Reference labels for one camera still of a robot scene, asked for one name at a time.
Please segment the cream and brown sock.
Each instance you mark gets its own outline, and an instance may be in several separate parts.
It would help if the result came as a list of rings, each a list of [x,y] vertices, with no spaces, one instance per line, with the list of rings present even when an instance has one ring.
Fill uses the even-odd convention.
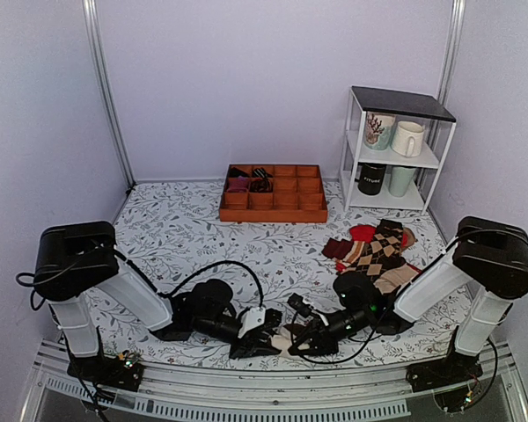
[[[292,346],[292,340],[296,339],[304,330],[305,326],[302,324],[285,324],[278,328],[276,334],[270,338],[270,345],[280,351],[280,356],[286,359],[296,359],[296,355],[292,355],[289,349]]]

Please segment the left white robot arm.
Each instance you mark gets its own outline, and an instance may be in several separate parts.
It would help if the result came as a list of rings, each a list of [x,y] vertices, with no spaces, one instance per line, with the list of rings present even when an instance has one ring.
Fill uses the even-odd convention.
[[[18,273],[15,281],[52,308],[71,354],[95,382],[106,381],[114,369],[100,351],[101,336],[85,301],[92,288],[116,300],[161,341],[186,341],[198,332],[229,344],[233,360],[280,353],[272,337],[282,314],[264,306],[261,285],[256,287],[258,303],[241,312],[232,304],[232,288],[219,279],[199,282],[189,291],[178,285],[162,293],[117,249],[109,222],[46,229],[34,271]]]

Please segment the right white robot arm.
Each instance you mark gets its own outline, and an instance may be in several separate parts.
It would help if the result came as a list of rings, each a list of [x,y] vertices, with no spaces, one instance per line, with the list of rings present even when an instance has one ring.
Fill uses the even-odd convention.
[[[369,326],[383,335],[408,330],[427,310],[469,282],[480,290],[465,320],[454,331],[450,354],[437,365],[437,375],[455,383],[468,373],[489,335],[508,314],[512,303],[528,293],[528,236],[523,229],[467,216],[441,254],[402,287],[384,293],[373,273],[384,252],[372,253],[333,283],[342,309],[320,314],[300,295],[290,306],[309,323],[290,339],[288,353],[311,363],[337,354],[339,343]]]

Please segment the striped maroon sock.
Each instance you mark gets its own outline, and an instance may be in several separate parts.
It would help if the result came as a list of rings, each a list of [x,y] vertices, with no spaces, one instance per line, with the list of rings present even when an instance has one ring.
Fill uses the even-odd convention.
[[[367,245],[364,241],[329,238],[321,253],[326,258],[352,264],[361,257]]]

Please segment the floral tablecloth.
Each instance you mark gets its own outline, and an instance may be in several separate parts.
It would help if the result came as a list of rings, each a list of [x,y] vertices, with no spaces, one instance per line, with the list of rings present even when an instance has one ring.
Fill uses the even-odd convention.
[[[409,264],[424,267],[443,247],[428,215],[377,208],[346,209],[340,187],[324,185],[328,218],[324,224],[227,223],[218,215],[222,186],[218,182],[143,184],[130,195],[114,227],[117,244],[162,292],[178,285],[189,291],[208,279],[223,280],[233,291],[237,310],[258,303],[261,285],[264,304],[293,319],[288,298],[302,295],[318,309],[340,307],[332,284],[334,262],[323,256],[329,238],[348,237],[357,224],[383,219],[403,223],[416,237],[405,252]],[[311,370],[393,364],[434,358],[446,352],[453,329],[465,318],[471,298],[465,289],[452,293],[402,334],[374,337],[360,331],[341,343],[335,356],[319,363],[279,356],[233,360],[229,346],[195,333],[182,342],[163,342],[129,311],[98,289],[88,293],[92,320],[99,328],[106,353],[125,350],[144,360],[187,367],[257,371]]]

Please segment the magenta rolled sock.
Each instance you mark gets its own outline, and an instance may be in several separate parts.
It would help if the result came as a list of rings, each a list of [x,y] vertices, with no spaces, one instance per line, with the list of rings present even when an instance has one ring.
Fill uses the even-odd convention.
[[[228,178],[225,191],[227,193],[245,193],[250,189],[251,179],[247,177]]]

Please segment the dark rolled sock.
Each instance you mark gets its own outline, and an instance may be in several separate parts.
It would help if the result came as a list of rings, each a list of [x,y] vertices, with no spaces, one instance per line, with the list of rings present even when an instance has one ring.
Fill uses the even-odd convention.
[[[231,167],[227,173],[228,178],[249,178],[250,174],[239,169],[238,167]]]

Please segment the black mug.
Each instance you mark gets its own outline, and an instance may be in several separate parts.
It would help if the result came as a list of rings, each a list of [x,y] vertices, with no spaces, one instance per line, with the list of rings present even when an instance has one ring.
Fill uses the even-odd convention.
[[[362,164],[357,182],[358,190],[369,196],[379,194],[383,185],[385,170],[385,164]]]

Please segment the pale green cup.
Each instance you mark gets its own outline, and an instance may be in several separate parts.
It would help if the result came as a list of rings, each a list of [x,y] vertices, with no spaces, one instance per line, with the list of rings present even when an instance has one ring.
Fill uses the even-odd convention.
[[[414,179],[415,167],[393,166],[391,171],[389,193],[397,198],[403,197]]]

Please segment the white ceramic mug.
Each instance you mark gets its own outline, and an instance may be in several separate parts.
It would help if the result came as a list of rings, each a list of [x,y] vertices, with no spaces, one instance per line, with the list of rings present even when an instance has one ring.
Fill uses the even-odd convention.
[[[412,158],[422,153],[425,127],[413,121],[398,122],[391,142],[391,148],[397,154]]]

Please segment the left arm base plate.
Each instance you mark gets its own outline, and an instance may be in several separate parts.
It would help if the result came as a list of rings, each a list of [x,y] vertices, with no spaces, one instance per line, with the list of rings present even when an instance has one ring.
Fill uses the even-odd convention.
[[[70,365],[67,373],[94,385],[137,392],[143,379],[144,365],[127,365],[123,360],[97,354],[78,358],[69,354]]]

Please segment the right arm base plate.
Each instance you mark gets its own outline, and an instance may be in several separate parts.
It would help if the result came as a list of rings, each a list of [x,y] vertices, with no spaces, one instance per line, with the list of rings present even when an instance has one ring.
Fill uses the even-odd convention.
[[[413,392],[438,389],[482,376],[477,357],[450,355],[442,359],[409,365],[406,380]]]

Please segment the right aluminium corner post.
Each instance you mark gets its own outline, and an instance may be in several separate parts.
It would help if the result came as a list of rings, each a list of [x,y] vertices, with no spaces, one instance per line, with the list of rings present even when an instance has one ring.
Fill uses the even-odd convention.
[[[453,0],[448,37],[444,51],[444,64],[438,85],[437,100],[445,106],[451,90],[452,78],[461,42],[466,11],[466,0]]]

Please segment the aluminium corner post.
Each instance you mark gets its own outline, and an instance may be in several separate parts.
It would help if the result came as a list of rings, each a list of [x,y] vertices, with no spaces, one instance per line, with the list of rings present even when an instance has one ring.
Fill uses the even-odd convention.
[[[108,129],[112,137],[115,154],[121,167],[125,185],[127,190],[130,191],[136,185],[136,178],[133,174],[128,151],[123,140],[114,95],[109,81],[106,57],[100,34],[97,2],[94,0],[83,0],[82,5],[84,24],[92,54],[92,64],[98,81],[101,102],[106,113]]]
[[[444,51],[444,64],[438,85],[437,100],[445,106],[451,90],[452,78],[461,42],[466,11],[466,0],[453,0],[448,37]]]

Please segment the left aluminium corner post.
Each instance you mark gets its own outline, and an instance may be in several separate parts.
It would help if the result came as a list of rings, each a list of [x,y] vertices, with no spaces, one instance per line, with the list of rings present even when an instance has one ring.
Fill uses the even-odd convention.
[[[84,24],[92,54],[92,64],[98,81],[101,102],[106,113],[108,129],[112,137],[115,154],[121,167],[125,185],[127,190],[130,191],[136,185],[136,178],[133,174],[128,151],[123,140],[114,95],[109,81],[106,57],[100,34],[97,2],[94,0],[83,0],[82,5]]]

